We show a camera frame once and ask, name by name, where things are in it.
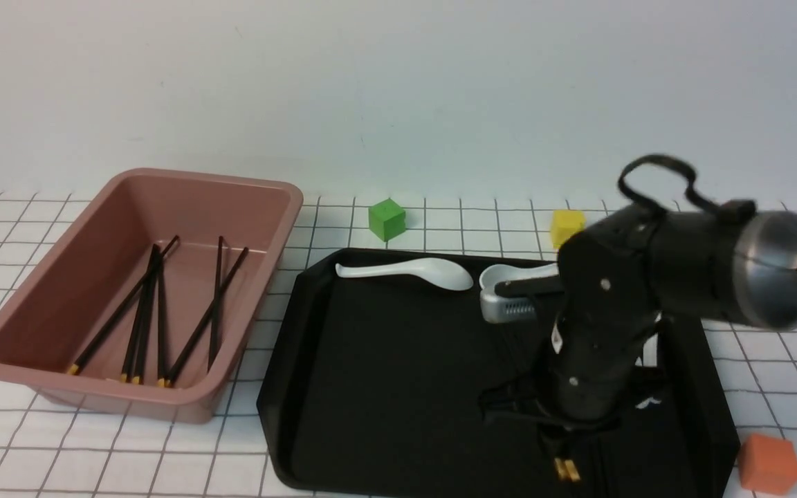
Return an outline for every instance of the grid pattern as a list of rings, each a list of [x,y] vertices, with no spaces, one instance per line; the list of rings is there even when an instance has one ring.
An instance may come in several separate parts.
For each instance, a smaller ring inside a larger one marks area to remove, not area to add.
[[[0,192],[0,308],[94,193]],[[336,497],[279,482],[255,407],[297,274],[344,247],[553,259],[554,210],[579,209],[594,223],[623,205],[598,198],[396,196],[407,208],[408,231],[383,243],[367,229],[367,207],[382,199],[306,198],[312,202],[300,210],[247,350],[211,422],[171,425],[98,414],[0,382],[0,496]],[[797,202],[772,206],[797,211]],[[797,331],[722,322],[705,322],[704,328],[741,438],[766,432],[791,439],[797,449]],[[725,496],[755,494],[739,488],[735,472]]]

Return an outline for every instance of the block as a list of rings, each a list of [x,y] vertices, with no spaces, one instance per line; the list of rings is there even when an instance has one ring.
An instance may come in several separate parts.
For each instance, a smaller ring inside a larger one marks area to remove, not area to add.
[[[549,235],[553,239],[553,248],[558,249],[563,243],[567,242],[571,236],[586,226],[586,216],[583,211],[572,211],[562,209],[554,212],[553,226]]]
[[[786,495],[797,483],[797,457],[791,441],[752,434],[740,448],[740,485],[757,492]]]
[[[405,210],[392,199],[377,203],[367,209],[367,227],[383,242],[395,239],[405,231]]]

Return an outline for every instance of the chopstick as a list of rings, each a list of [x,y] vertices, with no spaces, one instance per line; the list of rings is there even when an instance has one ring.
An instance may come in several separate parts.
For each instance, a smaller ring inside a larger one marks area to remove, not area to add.
[[[211,365],[214,363],[214,357],[217,356],[219,349],[219,332],[221,332],[221,261],[223,259],[223,237],[217,240],[217,269],[214,274],[214,311],[211,316],[211,343],[208,345],[208,371],[211,371]]]
[[[159,387],[167,387],[168,376],[168,347],[165,343],[167,337],[167,307],[165,306],[165,267],[158,269],[158,381]]]
[[[154,259],[151,264],[157,264],[162,257],[161,252],[158,251],[158,246],[152,246],[152,257]],[[162,265],[158,265],[157,275],[153,275],[156,278],[149,278],[145,286],[143,286],[143,314],[140,317],[140,330],[137,334],[137,351],[131,384],[143,384],[143,374],[146,372],[146,350],[149,348],[149,325],[152,324],[152,303],[155,300],[157,276],[161,273],[162,268],[164,268]]]
[[[247,249],[247,247],[241,250],[241,254],[239,255],[238,259],[235,260],[235,264],[233,264],[233,267],[230,269],[230,273],[227,274],[227,277],[224,278],[223,283],[221,284],[221,294],[225,294],[228,287],[230,287],[230,283],[233,277],[235,277],[235,272],[238,271],[241,262],[244,261],[248,255],[248,251],[249,249]],[[196,325],[196,330],[192,332],[192,335],[190,335],[189,340],[186,341],[186,345],[180,352],[180,356],[177,357],[177,360],[174,362],[174,366],[171,367],[171,371],[168,372],[166,381],[167,384],[173,385],[177,382],[178,376],[180,376],[183,368],[186,366],[187,359],[190,358],[190,354],[196,347],[196,344],[199,343],[200,338],[202,338],[205,328],[208,327],[208,322],[211,321],[211,317],[216,306],[218,306],[217,300],[212,300],[211,304],[208,305],[208,309],[205,310],[205,314],[202,315],[202,319],[199,320],[199,324]]]
[[[153,243],[152,249],[149,250],[149,263],[146,265],[147,271],[149,268],[154,268],[158,263],[158,245]],[[140,340],[141,329],[145,321],[147,310],[149,308],[149,280],[143,283],[143,289],[140,293],[140,299],[137,302],[137,310],[134,314],[134,324],[131,326],[131,336],[127,340],[127,348],[125,348],[125,359],[122,362],[122,371],[119,380],[127,382],[134,376],[134,362],[137,353],[137,343]]]
[[[171,239],[171,242],[169,242],[168,245],[165,246],[164,251],[162,251],[161,261],[165,260],[165,255],[167,255],[168,251],[171,250],[171,247],[175,243],[177,243],[178,240],[180,240],[180,237],[175,235],[174,238]],[[139,280],[137,280],[135,286],[129,291],[129,293],[127,293],[127,296],[125,296],[122,302],[119,303],[119,306],[113,312],[113,315],[111,315],[109,319],[107,319],[107,321],[104,323],[104,325],[100,327],[100,331],[98,331],[98,334],[95,335],[94,338],[92,338],[91,342],[88,343],[88,346],[85,346],[85,350],[83,350],[82,353],[79,354],[79,357],[76,358],[75,362],[73,362],[73,365],[70,366],[69,370],[67,371],[68,375],[79,375],[79,373],[82,372],[82,369],[84,369],[85,366],[88,364],[88,361],[91,359],[91,356],[94,356],[94,353],[97,353],[97,350],[100,348],[101,344],[104,344],[104,341],[107,340],[107,337],[109,337],[110,334],[113,333],[116,324],[125,314],[125,312],[127,312],[127,309],[130,308],[131,302],[134,300],[137,291],[140,290],[141,286],[143,286],[143,283],[145,283],[145,281],[149,278],[149,276],[152,275],[153,271],[155,271],[155,268],[146,268],[146,273],[143,274],[143,276],[140,277]]]

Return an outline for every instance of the black tray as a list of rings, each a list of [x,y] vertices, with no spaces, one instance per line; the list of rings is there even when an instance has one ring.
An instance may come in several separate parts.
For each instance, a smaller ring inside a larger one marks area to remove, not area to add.
[[[346,249],[298,275],[257,407],[275,474],[292,488],[359,495],[564,497],[535,428],[484,425],[481,390],[512,378],[547,336],[487,324],[477,286],[415,277],[341,279],[334,264],[390,264],[420,252]],[[496,262],[437,255],[478,281]],[[556,299],[553,312],[560,305]],[[674,317],[660,356],[671,388],[575,455],[580,496],[720,498],[740,440],[699,320]]]

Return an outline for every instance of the plastic bin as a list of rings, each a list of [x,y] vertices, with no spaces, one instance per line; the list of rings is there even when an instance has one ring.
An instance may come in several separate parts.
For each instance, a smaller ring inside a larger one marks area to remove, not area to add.
[[[135,169],[115,177],[45,255],[0,311],[0,380],[32,387],[53,403],[188,423],[208,421],[244,352],[303,196],[288,183]],[[156,387],[157,321],[144,385],[119,382],[135,306],[80,375],[78,354],[137,280],[149,249],[174,235],[165,262],[170,363],[213,296],[218,236],[229,268],[247,258],[222,304],[221,349],[208,371],[208,332],[171,388]]]

